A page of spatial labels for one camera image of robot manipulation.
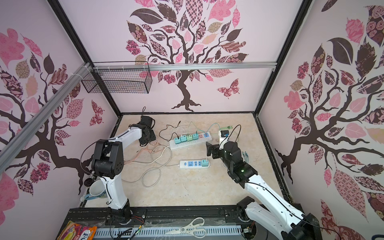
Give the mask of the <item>long multicolour power strip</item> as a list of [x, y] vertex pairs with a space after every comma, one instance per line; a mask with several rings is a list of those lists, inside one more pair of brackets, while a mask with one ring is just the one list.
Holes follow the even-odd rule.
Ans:
[[191, 146], [204, 144], [205, 142], [211, 141], [213, 138], [209, 132], [200, 134], [182, 135], [178, 138], [174, 138], [170, 141], [169, 147], [171, 150], [178, 150], [188, 148]]

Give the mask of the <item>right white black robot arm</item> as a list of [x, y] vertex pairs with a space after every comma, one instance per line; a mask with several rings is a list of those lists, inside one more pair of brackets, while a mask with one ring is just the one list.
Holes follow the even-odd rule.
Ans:
[[207, 142], [206, 147], [207, 156], [221, 159], [229, 177], [262, 203], [249, 202], [243, 207], [249, 220], [261, 225], [278, 240], [322, 239], [314, 215], [305, 215], [270, 188], [262, 176], [243, 160], [236, 142], [229, 141], [223, 146]]

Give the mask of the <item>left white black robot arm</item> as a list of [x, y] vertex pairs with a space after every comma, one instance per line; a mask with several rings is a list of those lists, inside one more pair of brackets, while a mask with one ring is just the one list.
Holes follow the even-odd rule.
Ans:
[[91, 162], [91, 177], [85, 180], [89, 193], [83, 199], [89, 201], [105, 195], [108, 198], [107, 213], [121, 225], [127, 225], [133, 218], [121, 175], [125, 165], [124, 149], [135, 141], [139, 141], [142, 147], [155, 141], [155, 123], [153, 118], [142, 115], [137, 124], [129, 125], [121, 134], [93, 143], [95, 150]]

